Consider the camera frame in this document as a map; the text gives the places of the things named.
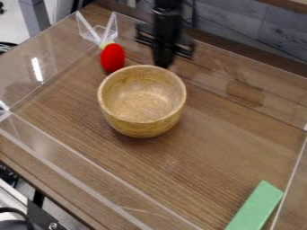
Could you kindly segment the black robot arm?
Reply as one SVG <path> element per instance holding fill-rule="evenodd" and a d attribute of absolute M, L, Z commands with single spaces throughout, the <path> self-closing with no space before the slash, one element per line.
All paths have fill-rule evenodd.
<path fill-rule="evenodd" d="M 183 0 L 155 0 L 153 19 L 137 24 L 137 42 L 151 47 L 155 65 L 169 68 L 177 56 L 193 58 L 195 53 L 183 27 Z"/>

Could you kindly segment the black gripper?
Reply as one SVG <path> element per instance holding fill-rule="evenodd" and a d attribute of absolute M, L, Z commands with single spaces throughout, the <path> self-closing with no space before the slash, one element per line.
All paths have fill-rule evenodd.
<path fill-rule="evenodd" d="M 153 48 L 155 65 L 169 68 L 175 56 L 191 58 L 195 52 L 193 38 L 183 33 L 183 11 L 153 8 L 153 23 L 137 24 L 137 41 Z"/>

